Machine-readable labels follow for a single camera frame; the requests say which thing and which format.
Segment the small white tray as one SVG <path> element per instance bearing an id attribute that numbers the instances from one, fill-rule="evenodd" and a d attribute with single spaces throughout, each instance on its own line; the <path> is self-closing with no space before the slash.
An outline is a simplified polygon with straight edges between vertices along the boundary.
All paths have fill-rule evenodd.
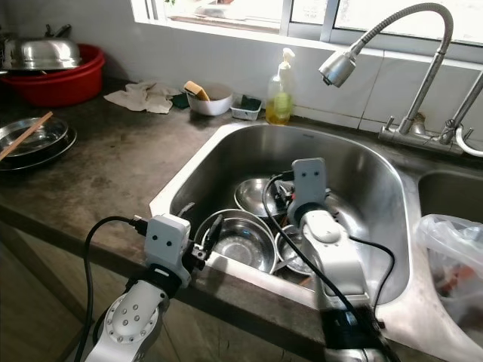
<path id="1" fill-rule="evenodd" d="M 249 97 L 247 94 L 234 97 L 232 105 L 229 107 L 231 116 L 243 121 L 256 121 L 261 115 L 263 101 Z"/>

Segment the window frame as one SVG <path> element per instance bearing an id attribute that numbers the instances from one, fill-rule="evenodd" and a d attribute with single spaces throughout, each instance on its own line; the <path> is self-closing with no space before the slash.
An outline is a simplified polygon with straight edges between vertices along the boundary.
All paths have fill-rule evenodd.
<path id="1" fill-rule="evenodd" d="M 483 0 L 131 0 L 138 23 L 226 37 L 348 46 L 396 11 L 420 3 L 453 18 L 449 58 L 483 63 Z"/>

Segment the yellow sponge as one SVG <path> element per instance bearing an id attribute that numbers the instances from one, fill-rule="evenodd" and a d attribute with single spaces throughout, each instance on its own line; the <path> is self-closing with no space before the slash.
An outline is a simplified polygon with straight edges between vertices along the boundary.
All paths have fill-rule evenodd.
<path id="1" fill-rule="evenodd" d="M 183 86 L 184 92 L 191 94 L 197 100 L 210 101 L 206 90 L 200 85 L 193 81 L 187 81 Z"/>

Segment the wooden chopstick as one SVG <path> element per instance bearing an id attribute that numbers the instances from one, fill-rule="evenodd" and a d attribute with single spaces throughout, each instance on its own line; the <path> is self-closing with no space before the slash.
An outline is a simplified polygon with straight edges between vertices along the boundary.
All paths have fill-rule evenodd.
<path id="1" fill-rule="evenodd" d="M 24 132 L 22 132 L 21 135 L 19 135 L 18 138 L 15 139 L 15 141 L 11 142 L 6 149 L 3 149 L 3 151 L 0 152 L 0 160 L 3 160 L 8 155 L 10 155 L 10 153 L 13 152 L 16 148 L 20 147 L 20 144 L 23 141 L 25 141 L 28 137 L 34 134 L 52 116 L 53 116 L 53 113 L 48 112 L 48 114 L 45 114 L 45 116 L 40 117 L 34 124 L 32 124 L 31 127 L 28 128 L 28 130 L 25 130 Z"/>

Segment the red plastic basin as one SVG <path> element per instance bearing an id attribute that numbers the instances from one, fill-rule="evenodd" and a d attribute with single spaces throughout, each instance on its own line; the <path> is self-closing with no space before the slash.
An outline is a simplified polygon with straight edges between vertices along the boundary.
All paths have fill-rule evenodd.
<path id="1" fill-rule="evenodd" d="M 78 68 L 60 70 L 50 75 L 5 75 L 1 77 L 1 82 L 35 107 L 76 106 L 93 99 L 103 89 L 106 53 L 90 44 L 80 44 L 79 49 L 84 62 Z"/>

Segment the large steel bowl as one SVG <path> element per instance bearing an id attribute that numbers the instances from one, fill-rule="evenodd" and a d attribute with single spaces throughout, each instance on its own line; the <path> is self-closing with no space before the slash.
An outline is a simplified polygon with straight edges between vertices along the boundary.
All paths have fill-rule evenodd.
<path id="1" fill-rule="evenodd" d="M 248 211 L 226 208 L 211 214 L 195 229 L 196 241 L 207 237 L 208 230 L 219 216 L 223 217 L 223 221 L 213 252 L 265 273 L 276 268 L 278 252 L 275 235 L 265 221 Z"/>

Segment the yellow dish soap bottle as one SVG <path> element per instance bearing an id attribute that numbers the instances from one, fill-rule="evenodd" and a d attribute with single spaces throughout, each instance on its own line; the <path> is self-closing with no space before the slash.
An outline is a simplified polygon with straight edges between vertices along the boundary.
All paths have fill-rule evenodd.
<path id="1" fill-rule="evenodd" d="M 294 71 L 292 61 L 294 52 L 284 48 L 281 62 L 277 66 L 276 75 L 269 80 L 266 97 L 266 121 L 269 124 L 286 125 L 294 111 Z"/>

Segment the small steel bowl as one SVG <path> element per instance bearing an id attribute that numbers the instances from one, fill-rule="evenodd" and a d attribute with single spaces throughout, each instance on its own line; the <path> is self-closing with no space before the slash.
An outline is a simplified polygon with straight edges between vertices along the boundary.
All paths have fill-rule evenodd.
<path id="1" fill-rule="evenodd" d="M 277 219 L 283 214 L 278 183 L 270 183 L 269 178 L 251 178 L 239 183 L 234 200 L 238 208 L 262 219 L 269 216 Z"/>

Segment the domed steel pot lid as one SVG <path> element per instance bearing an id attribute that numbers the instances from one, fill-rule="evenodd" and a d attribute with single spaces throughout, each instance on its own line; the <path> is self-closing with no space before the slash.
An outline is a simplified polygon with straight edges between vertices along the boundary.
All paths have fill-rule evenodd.
<path id="1" fill-rule="evenodd" d="M 14 33 L 0 35 L 1 69 L 3 70 L 67 70 L 83 64 L 79 45 L 69 38 L 72 24 L 53 31 L 46 24 L 41 38 L 20 38 Z"/>

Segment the white ceramic bowl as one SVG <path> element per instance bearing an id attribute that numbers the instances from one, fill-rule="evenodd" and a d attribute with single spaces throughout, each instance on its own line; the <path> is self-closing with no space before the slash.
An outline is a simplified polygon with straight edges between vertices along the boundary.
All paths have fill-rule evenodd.
<path id="1" fill-rule="evenodd" d="M 191 111 L 204 116 L 220 116 L 230 110 L 232 89 L 221 83 L 202 82 L 199 84 L 208 95 L 208 100 L 200 100 L 188 93 L 187 100 Z"/>

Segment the steel gooseneck faucet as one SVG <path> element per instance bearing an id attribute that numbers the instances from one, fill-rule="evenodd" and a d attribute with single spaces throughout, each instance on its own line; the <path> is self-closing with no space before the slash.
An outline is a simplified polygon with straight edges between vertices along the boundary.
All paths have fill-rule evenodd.
<path id="1" fill-rule="evenodd" d="M 323 77 L 323 82 L 328 86 L 340 87 L 352 75 L 356 68 L 356 57 L 363 48 L 376 35 L 389 27 L 394 22 L 401 20 L 407 15 L 416 13 L 436 13 L 441 21 L 444 22 L 444 35 L 439 39 L 439 46 L 432 56 L 432 62 L 428 66 L 427 72 L 423 76 L 420 87 L 414 96 L 413 102 L 408 113 L 401 119 L 401 123 L 393 127 L 394 118 L 391 117 L 382 130 L 377 135 L 380 140 L 385 140 L 408 147 L 417 147 L 421 149 L 431 149 L 431 151 L 443 152 L 444 154 L 453 155 L 470 155 L 474 158 L 483 158 L 483 149 L 474 149 L 466 142 L 466 138 L 472 131 L 463 127 L 463 119 L 469 113 L 470 107 L 479 94 L 483 93 L 483 72 L 477 77 L 469 93 L 463 98 L 461 106 L 457 109 L 452 118 L 449 118 L 445 127 L 442 128 L 439 135 L 432 136 L 425 131 L 422 121 L 417 120 L 420 114 L 420 107 L 426 99 L 427 94 L 445 61 L 446 52 L 448 52 L 454 32 L 454 20 L 452 14 L 444 5 L 434 2 L 424 2 L 408 6 L 404 9 L 390 14 L 383 18 L 378 24 L 370 28 L 365 34 L 353 42 L 347 51 L 335 51 L 323 63 L 321 63 L 318 72 Z"/>

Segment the steel lid with knob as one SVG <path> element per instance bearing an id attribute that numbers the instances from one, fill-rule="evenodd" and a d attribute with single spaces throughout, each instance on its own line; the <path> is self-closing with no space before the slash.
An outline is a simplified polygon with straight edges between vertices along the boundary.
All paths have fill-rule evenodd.
<path id="1" fill-rule="evenodd" d="M 293 244 L 297 247 L 303 247 L 303 235 L 300 234 L 298 228 L 293 225 L 284 226 L 282 228 L 284 234 L 286 234 Z M 275 236 L 275 243 L 277 247 L 277 258 L 279 259 L 278 265 L 275 270 L 281 268 L 287 268 L 291 272 L 296 272 L 298 275 L 313 276 L 314 273 L 311 268 L 305 265 L 303 259 L 301 259 L 296 252 L 293 251 L 292 247 L 284 241 L 282 235 Z"/>

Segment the steel plate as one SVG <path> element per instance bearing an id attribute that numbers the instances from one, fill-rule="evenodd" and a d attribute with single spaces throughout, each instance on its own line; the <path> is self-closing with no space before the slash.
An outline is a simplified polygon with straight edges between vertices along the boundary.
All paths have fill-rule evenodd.
<path id="1" fill-rule="evenodd" d="M 28 130 L 39 117 L 20 118 L 0 128 L 0 152 Z M 0 160 L 1 171 L 21 171 L 45 164 L 66 154 L 75 144 L 77 131 L 58 117 L 51 117 L 6 158 Z"/>

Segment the stainless steel sink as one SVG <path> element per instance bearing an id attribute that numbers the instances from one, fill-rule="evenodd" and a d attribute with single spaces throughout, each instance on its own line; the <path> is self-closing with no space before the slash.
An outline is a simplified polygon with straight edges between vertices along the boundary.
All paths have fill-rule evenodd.
<path id="1" fill-rule="evenodd" d="M 483 345 L 449 317 L 432 286 L 427 250 L 415 239 L 424 215 L 483 222 L 483 165 L 411 154 L 312 128 L 268 124 L 224 125 L 149 203 L 154 214 L 186 213 L 193 226 L 231 208 L 239 183 L 290 171 L 301 158 L 323 158 L 327 186 L 349 206 L 339 221 L 362 239 L 367 284 L 379 289 L 389 259 L 396 264 L 377 300 L 386 337 L 449 362 L 483 362 Z"/>

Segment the beige crumpled cloth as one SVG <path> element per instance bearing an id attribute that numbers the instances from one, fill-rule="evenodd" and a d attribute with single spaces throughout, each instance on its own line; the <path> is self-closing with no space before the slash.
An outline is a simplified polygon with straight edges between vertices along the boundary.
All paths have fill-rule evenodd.
<path id="1" fill-rule="evenodd" d="M 180 90 L 167 87 L 158 82 L 140 82 L 125 85 L 123 90 L 106 94 L 103 98 L 117 106 L 123 106 L 135 112 L 168 114 L 173 107 L 173 97 Z"/>

